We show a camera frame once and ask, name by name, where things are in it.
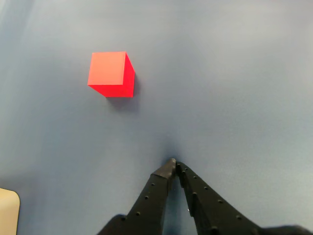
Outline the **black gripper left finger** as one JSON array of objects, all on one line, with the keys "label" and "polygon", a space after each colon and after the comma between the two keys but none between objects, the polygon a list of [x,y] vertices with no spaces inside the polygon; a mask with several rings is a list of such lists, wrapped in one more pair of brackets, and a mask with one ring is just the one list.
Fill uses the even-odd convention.
[{"label": "black gripper left finger", "polygon": [[176,173],[176,160],[170,158],[150,175],[144,189],[127,215],[114,216],[100,235],[161,235],[166,200]]}]

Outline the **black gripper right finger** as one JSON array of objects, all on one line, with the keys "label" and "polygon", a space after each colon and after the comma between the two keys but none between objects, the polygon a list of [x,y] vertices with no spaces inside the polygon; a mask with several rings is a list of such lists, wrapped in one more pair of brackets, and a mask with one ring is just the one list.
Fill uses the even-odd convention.
[{"label": "black gripper right finger", "polygon": [[261,228],[242,215],[182,162],[176,172],[199,235],[260,235]]}]

